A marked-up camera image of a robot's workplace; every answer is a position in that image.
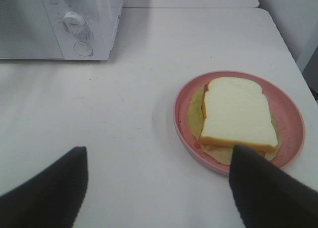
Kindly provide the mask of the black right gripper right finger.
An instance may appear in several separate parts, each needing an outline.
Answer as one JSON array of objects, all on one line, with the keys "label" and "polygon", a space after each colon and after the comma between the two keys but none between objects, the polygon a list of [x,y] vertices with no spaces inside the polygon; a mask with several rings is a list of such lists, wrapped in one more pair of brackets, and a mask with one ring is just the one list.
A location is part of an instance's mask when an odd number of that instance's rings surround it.
[{"label": "black right gripper right finger", "polygon": [[318,193],[247,146],[234,146],[229,184],[247,228],[316,228]]}]

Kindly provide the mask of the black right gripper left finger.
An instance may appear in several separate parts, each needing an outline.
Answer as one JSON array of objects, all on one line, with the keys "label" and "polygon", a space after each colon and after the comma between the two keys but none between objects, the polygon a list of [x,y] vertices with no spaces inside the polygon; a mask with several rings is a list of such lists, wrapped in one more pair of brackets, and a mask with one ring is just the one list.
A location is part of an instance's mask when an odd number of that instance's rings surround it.
[{"label": "black right gripper left finger", "polygon": [[1,195],[2,228],[71,228],[88,186],[86,147],[74,147],[43,171]]}]

